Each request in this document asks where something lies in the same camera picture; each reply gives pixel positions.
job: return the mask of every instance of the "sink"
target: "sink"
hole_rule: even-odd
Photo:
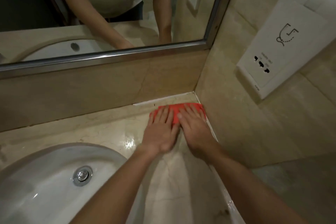
[[[31,154],[0,172],[0,223],[69,223],[126,160],[114,150],[84,143]],[[142,190],[127,224],[143,221]]]
[[[22,61],[105,52],[112,50],[115,50],[115,48],[104,42],[100,42],[94,39],[78,39],[50,44],[35,52],[32,52]]]

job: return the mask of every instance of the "mirror frame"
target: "mirror frame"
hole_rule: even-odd
[[[229,1],[230,0],[215,0],[203,39],[182,43],[3,64],[0,65],[0,79],[208,50],[213,45],[224,13],[229,5]]]

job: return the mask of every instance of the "red cleaning cloth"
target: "red cleaning cloth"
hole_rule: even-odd
[[[173,119],[173,124],[176,124],[179,122],[179,119],[177,117],[177,114],[180,112],[180,108],[184,108],[184,104],[186,104],[187,106],[190,107],[190,105],[193,105],[197,111],[200,111],[202,110],[202,112],[204,113],[204,116],[205,115],[205,111],[204,111],[204,108],[203,108],[203,105],[199,104],[199,103],[183,103],[183,104],[175,104],[175,105],[169,105],[169,110],[174,110],[174,119]],[[165,105],[163,106],[159,106],[155,111],[154,111],[154,119],[155,119],[155,116],[156,114],[158,113],[158,111],[165,107]]]

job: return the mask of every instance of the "printed icon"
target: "printed icon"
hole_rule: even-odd
[[[294,33],[299,33],[299,31],[297,31],[295,28],[292,29],[289,33],[286,33],[288,32],[291,28],[291,25],[290,24],[286,24],[283,29],[280,31],[279,33],[279,37],[277,37],[276,41],[281,43],[282,46],[285,46],[284,43],[287,43],[287,42],[290,42],[291,40],[293,40],[294,38]]]

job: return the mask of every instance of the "black pants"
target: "black pants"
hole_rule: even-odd
[[[117,17],[113,18],[105,18],[107,22],[120,22],[120,21],[139,21],[142,20],[142,8],[144,6],[144,2],[141,1],[132,9],[120,14]]]

